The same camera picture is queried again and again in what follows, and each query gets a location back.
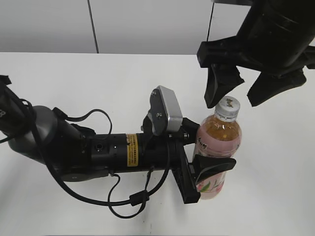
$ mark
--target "black cable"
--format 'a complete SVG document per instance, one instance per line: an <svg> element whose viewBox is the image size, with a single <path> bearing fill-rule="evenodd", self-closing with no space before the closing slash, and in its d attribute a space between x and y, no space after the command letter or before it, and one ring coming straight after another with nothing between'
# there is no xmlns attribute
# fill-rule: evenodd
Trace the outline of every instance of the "black cable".
<svg viewBox="0 0 315 236"><path fill-rule="evenodd" d="M114 215L116 215L117 217L120 217L120 218L125 218L125 219L128 219L128 218L132 218L132 217L135 217L136 215L138 215L140 212L142 212L146 206L146 201L147 201L147 196L145 195L144 193L144 196L143 196L143 202L142 202L142 205L139 209L139 211L137 213L135 213L134 215L131 215L131 216L121 216L119 214L117 214L113 209L112 207L114 206L123 206L123 205L127 205L127 204L130 204L130 200L126 200L126 201L120 201L120 202L104 202L104 201L98 201L98 200L94 200L94 199L90 199L90 198L86 198L86 197L83 197L79 194L77 194L76 192L74 192L72 189L70 189L66 184L65 182L60 178L60 176L58 175L58 173L56 172L52 162L50 161L50 159L48 158L48 155L46 153L46 150L45 148L43 147L43 142L41 140L41 137L40 137L40 134L39 134L39 131L37 129L37 126L36 126L36 122L35 122L35 117L34 117L34 114L35 114L35 111L31 105L30 102L24 100L24 99L20 99L14 92L12 92L8 87L5 88L6 89L6 92L8 94L8 96L12 99L12 101L17 105L17 107L22 111L22 113L25 115L26 119L27 119L27 122L29 123L30 125L30 128L31 128L31 132L33 134L33 137L34 137L34 140L37 144L37 149L38 149L38 152L40 154L40 156L43 158L44 160L44 163L48 169L48 171L50 172L51 176L54 178L54 180L58 183L58 185L66 192L68 193L69 195L71 195L72 197L82 201L82 202L85 202L85 203L88 203L88 204L93 204L93 205L99 205L99 206L107 206L110 208L111 212L113 212ZM109 116L107 115L107 113L105 113L104 111L102 110L99 110L99 109L95 109L95 111L99 111L99 112L102 112L104 113L108 118ZM87 118L90 114L92 113L89 112L88 114L86 114L85 116L83 117L80 117L80 118L68 118L70 120L81 120L81 119L85 119ZM165 182L166 180L166 177L168 175L168 172L169 172L169 168L170 168L170 152L169 152L169 145L168 145L168 142L166 142L166 148L167 148L167 164L166 164L166 168L164 170L164 173L162 175L162 178L161 180L159 181L159 183L148 193L149 196L154 194L155 192L157 192L161 186L163 185L163 183ZM148 183L149 183L149 180L150 180L150 177L151 177L151 173L152 173L153 169L150 169L150 171L148 172L147 174L147 181L146 181L146 184L145 184L145 190L147 190L147 187L148 187ZM113 188L111 189L111 191L109 192L108 194L108 200L110 200L110 196L111 196L111 193L113 192L114 188L119 184L120 182L120 177L117 175L117 174L113 174L113 176L116 176L118 177L118 181L117 183L113 186Z"/></svg>
<svg viewBox="0 0 315 236"><path fill-rule="evenodd" d="M27 100L25 100L25 99L20 99L20 100L21 100L22 102L26 102L28 107L32 107L32 104L31 104L29 101L27 101ZM3 144L3 143L5 143L5 142L10 141L11 139L16 138L17 136L19 136L19 135L25 133L26 130L27 130L27 127L24 125L24 127L22 127L21 130L19 130L17 133L12 134L12 135L8 135L6 138L0 140L0 144Z"/></svg>
<svg viewBox="0 0 315 236"><path fill-rule="evenodd" d="M86 115L84 115L84 116L81 116L81 117L68 117L68 116L67 116L67 117L64 118L64 119L65 119L65 120L68 120L68 121L71 121L71 122L81 122L81 121L84 121L86 118L88 118L88 117L89 117L92 113L94 113L94 112L101 112L102 114L106 115L106 117L107 117L107 119L108 119L108 121L109 121L109 123L110 123L110 128L109 128L109 131L108 131L106 137L104 137L104 138L93 137L94 139L97 139L97 140L105 140L105 139L107 139L107 138L111 135L112 130L113 130L113 123L112 123L112 120L110 119L109 115L108 115L105 111L103 111L103 110L101 110L101 109L93 109L93 110L89 111L89 112L88 112Z"/></svg>
<svg viewBox="0 0 315 236"><path fill-rule="evenodd" d="M210 16L210 20L209 20L209 28L208 28L207 42L209 41L210 27L211 27L211 22L212 22L213 10L214 10L214 9L215 9L215 2L213 1L213 3L212 3L212 10L211 10L211 16Z"/></svg>
<svg viewBox="0 0 315 236"><path fill-rule="evenodd" d="M150 181L150 178L151 178L151 173L153 172L153 169L150 169L147 173L147 181L146 181L146 184L145 184L145 191L147 190L147 187L148 187L148 184L149 184L149 181ZM111 205L111 201L110 201L110 197L112 195L112 192L114 191L114 189L116 188L116 186L119 184L120 182L120 176L118 174L113 174L112 176L115 176L118 178L117 180L117 183L112 187L112 189L109 191L108 193L108 198L107 198L107 201L108 201L108 208L109 210L118 218L121 218L121 219L131 219L131 218L134 218L135 216L137 216L138 214L140 214L146 207L146 203L147 203L147 196L146 196L146 193L144 192L143 193L143 200L142 200L142 204L140 206L140 209L133 215L128 215L128 216L124 216L124 215L120 215L118 214L117 212L115 212L115 210L113 209L112 205Z"/></svg>
<svg viewBox="0 0 315 236"><path fill-rule="evenodd" d="M169 152L169 145L168 142L166 142L166 149L167 149L167 163L166 163L166 167L165 170L163 172L163 175L161 177L161 180L157 183L157 185L149 192L149 196L151 196L152 194L156 193L164 184L166 177L168 175L169 172L169 168L171 166L171 157L170 157L170 152Z"/></svg>
<svg viewBox="0 0 315 236"><path fill-rule="evenodd" d="M91 25L92 25L95 49L96 49L96 53L99 54L90 0L88 0L88 7L89 7L89 15L90 15L90 20L91 20Z"/></svg>
<svg viewBox="0 0 315 236"><path fill-rule="evenodd" d="M88 203L88 204L93 204L93 205L99 205L99 206L108 206L108 202L104 201L98 201L90 198L83 197L76 192L74 192L71 188L69 188L64 181L60 178L58 173L56 172L53 164L51 163L50 159L48 158L48 155L43 147L43 143L40 137L40 134L38 132L34 117L32 116L32 112L30 112L27 107L23 104L23 102L19 99L19 97L12 92L8 87L6 87L6 92L9 95L9 97L12 99L12 101L18 106L18 108L22 111L22 113L25 115L27 121L29 122L31 132L33 134L34 140L37 144L38 152L40 156L43 158L44 163L51 174L51 176L54 178L54 180L57 182L57 184L70 196ZM130 204L130 200L126 201L120 201L120 202L112 202L112 206L123 206L123 205L128 205Z"/></svg>

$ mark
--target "yellow label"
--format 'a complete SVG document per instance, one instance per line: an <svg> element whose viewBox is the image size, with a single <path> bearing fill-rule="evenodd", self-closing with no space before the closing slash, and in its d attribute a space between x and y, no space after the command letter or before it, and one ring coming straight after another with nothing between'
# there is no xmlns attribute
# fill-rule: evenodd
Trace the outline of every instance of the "yellow label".
<svg viewBox="0 0 315 236"><path fill-rule="evenodd" d="M138 166L139 149L136 134L126 134L127 136L127 166Z"/></svg>

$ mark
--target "plastic bottle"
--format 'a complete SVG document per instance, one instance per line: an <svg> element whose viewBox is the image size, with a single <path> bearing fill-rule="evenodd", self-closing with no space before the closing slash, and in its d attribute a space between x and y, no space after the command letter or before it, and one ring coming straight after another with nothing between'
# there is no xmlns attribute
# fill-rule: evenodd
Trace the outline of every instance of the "plastic bottle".
<svg viewBox="0 0 315 236"><path fill-rule="evenodd" d="M225 96L198 129L194 153L208 157L232 157L241 144L241 128L236 122L240 103ZM222 189L226 172L209 177L197 185L201 199L212 199Z"/></svg>

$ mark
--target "table surface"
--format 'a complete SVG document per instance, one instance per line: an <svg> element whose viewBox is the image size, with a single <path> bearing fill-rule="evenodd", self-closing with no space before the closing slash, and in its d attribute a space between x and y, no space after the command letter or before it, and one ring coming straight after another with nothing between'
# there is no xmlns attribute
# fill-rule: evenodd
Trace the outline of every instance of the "table surface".
<svg viewBox="0 0 315 236"><path fill-rule="evenodd" d="M240 68L246 83L230 95L241 102L243 139L237 165L213 200L184 205L172 175L142 214L116 218L101 206L68 196L45 166L0 147L0 235L314 235L315 225L315 72L307 83L252 108L246 94L259 73ZM140 132L151 91L175 91L185 117L202 122L213 110L203 94L207 70L196 56L0 53L0 74L12 90L33 105L59 107L72 117L100 108L113 121L113 133ZM108 122L93 115L81 123L97 133ZM191 158L193 145L186 147ZM124 200L143 189L146 173L122 174L112 195ZM162 172L154 172L150 187ZM115 178L69 186L90 198L106 200ZM122 206L121 214L136 207Z"/></svg>

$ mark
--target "white bottle cap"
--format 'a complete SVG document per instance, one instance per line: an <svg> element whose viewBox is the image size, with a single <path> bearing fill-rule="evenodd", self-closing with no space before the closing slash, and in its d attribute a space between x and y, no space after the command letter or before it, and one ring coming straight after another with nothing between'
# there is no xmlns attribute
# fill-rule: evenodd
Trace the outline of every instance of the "white bottle cap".
<svg viewBox="0 0 315 236"><path fill-rule="evenodd" d="M240 108L241 104L237 99L225 96L216 105L215 115L222 121L232 122L236 120Z"/></svg>

